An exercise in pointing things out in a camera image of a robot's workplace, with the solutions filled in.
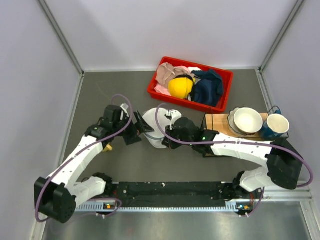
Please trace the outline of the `white mesh laundry bag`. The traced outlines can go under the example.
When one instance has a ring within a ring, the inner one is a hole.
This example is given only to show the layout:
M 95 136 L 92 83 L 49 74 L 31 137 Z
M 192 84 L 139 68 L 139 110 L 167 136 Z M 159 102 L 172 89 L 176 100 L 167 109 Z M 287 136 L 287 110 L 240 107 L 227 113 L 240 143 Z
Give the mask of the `white mesh laundry bag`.
M 144 136 L 154 148 L 166 149 L 167 146 L 163 145 L 165 135 L 162 133 L 162 131 L 165 132 L 166 126 L 170 126 L 170 120 L 168 120 L 165 116 L 167 109 L 159 108 L 157 114 L 157 121 L 159 124 L 157 124 L 156 110 L 157 108 L 152 108 L 142 115 L 143 119 L 154 129 L 154 132 L 145 133 Z

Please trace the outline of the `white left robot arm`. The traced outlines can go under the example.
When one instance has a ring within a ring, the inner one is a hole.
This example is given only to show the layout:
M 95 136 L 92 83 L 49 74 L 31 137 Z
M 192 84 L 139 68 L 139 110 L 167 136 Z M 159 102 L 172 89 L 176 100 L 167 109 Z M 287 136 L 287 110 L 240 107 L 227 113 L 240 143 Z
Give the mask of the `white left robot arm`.
M 46 215 L 59 223 L 68 222 L 76 207 L 101 196 L 109 198 L 114 191 L 112 178 L 96 173 L 86 182 L 78 178 L 115 137 L 123 137 L 126 145 L 140 142 L 140 134 L 154 129 L 138 111 L 128 112 L 128 105 L 108 105 L 96 124 L 88 127 L 75 150 L 48 177 L 39 177 L 34 183 L 35 216 Z

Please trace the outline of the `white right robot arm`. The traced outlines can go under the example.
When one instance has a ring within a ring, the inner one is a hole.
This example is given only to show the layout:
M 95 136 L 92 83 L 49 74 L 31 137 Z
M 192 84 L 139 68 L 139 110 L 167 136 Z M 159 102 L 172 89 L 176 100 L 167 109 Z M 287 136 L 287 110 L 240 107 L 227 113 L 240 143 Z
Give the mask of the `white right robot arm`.
M 303 166 L 302 156 L 285 138 L 253 141 L 224 133 L 201 129 L 193 121 L 181 117 L 161 130 L 163 145 L 174 150 L 190 146 L 203 156 L 231 157 L 257 164 L 254 170 L 241 171 L 233 180 L 233 192 L 245 198 L 264 187 L 278 186 L 295 190 Z

